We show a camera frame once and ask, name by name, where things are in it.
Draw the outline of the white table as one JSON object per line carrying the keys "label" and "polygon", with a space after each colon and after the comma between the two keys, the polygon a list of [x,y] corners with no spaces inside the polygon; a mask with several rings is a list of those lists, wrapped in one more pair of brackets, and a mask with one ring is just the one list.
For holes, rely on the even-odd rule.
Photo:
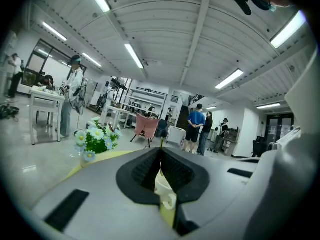
{"label": "white table", "polygon": [[34,112],[50,113],[50,126],[53,124],[53,116],[57,116],[57,141],[61,141],[61,117],[64,101],[65,97],[55,91],[46,90],[45,88],[39,86],[33,86],[31,88],[29,105],[29,130],[32,146],[36,144],[33,127]]}
{"label": "white table", "polygon": [[100,119],[99,119],[99,123],[101,123],[102,125],[105,125],[106,119],[107,119],[107,114],[108,114],[109,110],[112,110],[112,111],[115,112],[115,118],[114,118],[114,121],[113,121],[113,124],[112,124],[112,129],[115,130],[118,127],[118,121],[119,121],[119,118],[120,118],[120,113],[124,113],[126,115],[125,121],[124,121],[124,127],[126,127],[126,124],[128,122],[128,119],[129,119],[130,112],[128,110],[124,110],[122,108],[116,108],[114,106],[107,106],[106,105],[102,109],[102,113],[101,113],[101,116],[100,116]]}

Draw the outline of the large dark-framed window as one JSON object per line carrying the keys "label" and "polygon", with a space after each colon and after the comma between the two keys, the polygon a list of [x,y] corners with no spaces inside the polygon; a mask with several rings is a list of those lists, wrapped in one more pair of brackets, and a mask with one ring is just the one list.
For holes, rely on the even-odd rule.
{"label": "large dark-framed window", "polygon": [[32,87],[45,76],[51,76],[53,86],[60,87],[71,74],[70,57],[40,39],[26,63],[21,84]]}

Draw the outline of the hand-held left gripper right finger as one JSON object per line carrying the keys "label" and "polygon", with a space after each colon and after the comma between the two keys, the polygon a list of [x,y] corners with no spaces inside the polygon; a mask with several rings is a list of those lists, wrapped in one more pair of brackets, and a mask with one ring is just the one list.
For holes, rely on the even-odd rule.
{"label": "hand-held left gripper right finger", "polygon": [[245,236],[257,207],[245,203],[260,163],[254,159],[215,159],[172,148],[160,150],[160,168],[177,203],[173,226],[161,236]]}

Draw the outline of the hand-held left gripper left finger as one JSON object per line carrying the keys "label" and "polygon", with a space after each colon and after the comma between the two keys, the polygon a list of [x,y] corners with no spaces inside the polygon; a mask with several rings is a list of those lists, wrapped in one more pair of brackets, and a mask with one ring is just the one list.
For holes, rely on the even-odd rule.
{"label": "hand-held left gripper left finger", "polygon": [[32,211],[48,223],[49,216],[75,190],[87,197],[62,231],[47,226],[63,240],[174,240],[176,232],[162,219],[158,205],[138,204],[119,189],[116,174],[125,163],[150,154],[144,149],[80,169],[44,194]]}

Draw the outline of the dark blue chair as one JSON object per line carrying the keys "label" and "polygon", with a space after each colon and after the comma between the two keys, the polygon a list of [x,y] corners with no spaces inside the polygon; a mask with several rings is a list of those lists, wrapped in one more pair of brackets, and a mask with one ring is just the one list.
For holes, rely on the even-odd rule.
{"label": "dark blue chair", "polygon": [[166,138],[167,135],[168,135],[168,122],[164,119],[161,119],[158,122],[155,137],[156,138]]}

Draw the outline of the white-draped table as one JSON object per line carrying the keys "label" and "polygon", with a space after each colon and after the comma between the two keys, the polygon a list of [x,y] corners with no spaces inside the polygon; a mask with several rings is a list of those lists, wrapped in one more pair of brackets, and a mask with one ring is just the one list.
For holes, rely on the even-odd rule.
{"label": "white-draped table", "polygon": [[186,134],[187,132],[184,129],[171,125],[167,130],[166,143],[175,144],[179,148],[182,148]]}

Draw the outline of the white storage shelving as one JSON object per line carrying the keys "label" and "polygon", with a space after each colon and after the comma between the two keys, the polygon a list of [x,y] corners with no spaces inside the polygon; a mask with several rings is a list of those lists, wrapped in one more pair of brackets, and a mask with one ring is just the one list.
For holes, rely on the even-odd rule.
{"label": "white storage shelving", "polygon": [[168,95],[149,88],[129,88],[124,97],[122,108],[131,114],[160,119]]}

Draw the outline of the black gear on floor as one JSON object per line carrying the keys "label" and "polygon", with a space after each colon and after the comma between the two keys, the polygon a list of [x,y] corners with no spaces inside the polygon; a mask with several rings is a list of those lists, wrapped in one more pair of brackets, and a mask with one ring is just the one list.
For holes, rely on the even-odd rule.
{"label": "black gear on floor", "polygon": [[17,119],[17,115],[19,114],[20,109],[15,106],[10,106],[9,104],[2,104],[0,105],[0,120],[4,119]]}

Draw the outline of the white mug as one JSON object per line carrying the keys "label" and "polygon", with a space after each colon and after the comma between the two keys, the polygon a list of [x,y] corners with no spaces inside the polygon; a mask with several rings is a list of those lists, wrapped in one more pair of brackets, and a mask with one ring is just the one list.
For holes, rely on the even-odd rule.
{"label": "white mug", "polygon": [[161,170],[159,170],[155,178],[154,192],[160,197],[160,203],[163,204],[167,210],[173,210],[176,208],[177,195],[171,188]]}

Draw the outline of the white pot of daisies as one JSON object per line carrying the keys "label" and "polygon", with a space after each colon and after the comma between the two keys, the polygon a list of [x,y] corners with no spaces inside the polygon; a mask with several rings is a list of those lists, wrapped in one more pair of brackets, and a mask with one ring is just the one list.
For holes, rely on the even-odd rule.
{"label": "white pot of daisies", "polygon": [[100,154],[114,150],[122,136],[119,124],[110,121],[102,123],[99,116],[92,118],[88,124],[87,129],[75,133],[75,149],[82,168],[94,162]]}

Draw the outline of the pink chair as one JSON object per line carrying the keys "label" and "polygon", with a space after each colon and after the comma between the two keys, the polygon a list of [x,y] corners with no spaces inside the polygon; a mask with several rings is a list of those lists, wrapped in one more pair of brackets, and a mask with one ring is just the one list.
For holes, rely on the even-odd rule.
{"label": "pink chair", "polygon": [[148,147],[150,148],[150,143],[155,137],[156,130],[159,125],[159,119],[149,118],[142,116],[140,114],[136,115],[136,126],[134,130],[134,137],[130,140],[132,142],[137,136],[143,136],[148,140]]}

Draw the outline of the glass double door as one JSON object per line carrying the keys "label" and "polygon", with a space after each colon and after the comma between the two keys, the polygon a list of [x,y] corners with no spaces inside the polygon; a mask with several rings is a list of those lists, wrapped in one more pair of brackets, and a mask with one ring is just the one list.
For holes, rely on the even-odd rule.
{"label": "glass double door", "polygon": [[276,143],[294,129],[294,114],[280,113],[267,116],[264,138],[266,144]]}

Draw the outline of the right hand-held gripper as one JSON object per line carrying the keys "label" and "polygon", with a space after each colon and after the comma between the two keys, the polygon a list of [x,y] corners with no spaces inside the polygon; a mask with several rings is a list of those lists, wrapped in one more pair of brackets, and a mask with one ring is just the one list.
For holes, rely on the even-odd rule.
{"label": "right hand-held gripper", "polygon": [[294,128],[292,131],[290,131],[287,135],[284,137],[281,137],[277,142],[278,147],[285,147],[289,142],[299,139],[302,135],[302,131],[300,127]]}

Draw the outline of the grey cabinet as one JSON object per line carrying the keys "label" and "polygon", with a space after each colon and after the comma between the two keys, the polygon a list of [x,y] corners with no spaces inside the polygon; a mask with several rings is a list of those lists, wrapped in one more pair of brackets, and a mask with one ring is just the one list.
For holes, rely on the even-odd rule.
{"label": "grey cabinet", "polygon": [[235,151],[235,148],[238,144],[238,139],[240,136],[240,129],[237,128],[230,128],[228,133],[224,136],[224,142],[222,144],[222,151],[223,154],[227,157],[231,157]]}

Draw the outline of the black chair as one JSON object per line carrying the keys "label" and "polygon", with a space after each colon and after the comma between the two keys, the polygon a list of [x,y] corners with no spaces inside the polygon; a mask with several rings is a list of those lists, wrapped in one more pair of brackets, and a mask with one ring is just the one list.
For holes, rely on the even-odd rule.
{"label": "black chair", "polygon": [[267,149],[266,139],[261,136],[257,136],[256,140],[252,142],[252,145],[253,145],[253,153],[252,153],[253,158],[260,158]]}

